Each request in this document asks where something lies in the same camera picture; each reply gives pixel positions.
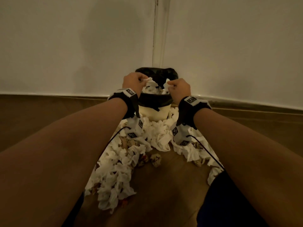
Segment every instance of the black and white square marker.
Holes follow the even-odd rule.
[[[132,92],[130,89],[126,89],[126,91],[132,96],[134,95],[134,92]]]
[[[191,97],[191,98],[189,98],[188,100],[187,100],[187,102],[189,102],[189,103],[192,103],[192,102],[194,102],[194,101],[196,101],[197,100],[197,98],[195,98],[195,97]]]
[[[180,143],[180,146],[186,146],[188,143],[189,143],[189,141],[183,140],[183,141]]]
[[[177,133],[178,133],[178,129],[175,127],[175,128],[172,130],[172,134],[175,136]]]
[[[141,129],[142,129],[142,127],[143,127],[143,123],[142,123],[142,121],[141,120],[139,120],[139,126],[141,127]]]
[[[136,137],[137,137],[135,133],[129,133],[128,136],[129,136],[130,138],[136,138]]]

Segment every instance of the black trash bag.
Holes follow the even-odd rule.
[[[141,72],[151,77],[162,89],[164,89],[163,84],[165,84],[166,79],[178,79],[178,74],[173,68],[138,68],[136,72]],[[138,104],[142,107],[150,107],[156,111],[160,111],[159,107],[168,106],[172,101],[170,94],[157,95],[141,93]]]

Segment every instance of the wall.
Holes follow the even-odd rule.
[[[171,0],[163,67],[195,95],[303,109],[303,0]]]
[[[154,0],[0,0],[0,93],[109,95],[152,65]]]

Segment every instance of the wooden floor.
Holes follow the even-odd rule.
[[[0,96],[0,151],[58,120],[101,103],[95,99],[48,96]],[[216,108],[303,156],[303,115]],[[136,169],[131,186],[137,192],[114,214],[98,209],[96,196],[85,198],[75,226],[196,226],[210,168],[187,163],[177,153],[161,152],[161,166]]]

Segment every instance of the black wristband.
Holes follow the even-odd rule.
[[[194,124],[194,115],[202,108],[211,110],[207,100],[199,100],[193,96],[184,97],[179,103],[179,117],[176,125],[189,125],[197,130]]]
[[[140,118],[139,106],[138,106],[138,95],[131,88],[119,89],[117,92],[109,96],[108,100],[113,98],[120,98],[127,105],[127,112],[123,119],[132,118],[136,113],[136,116]]]

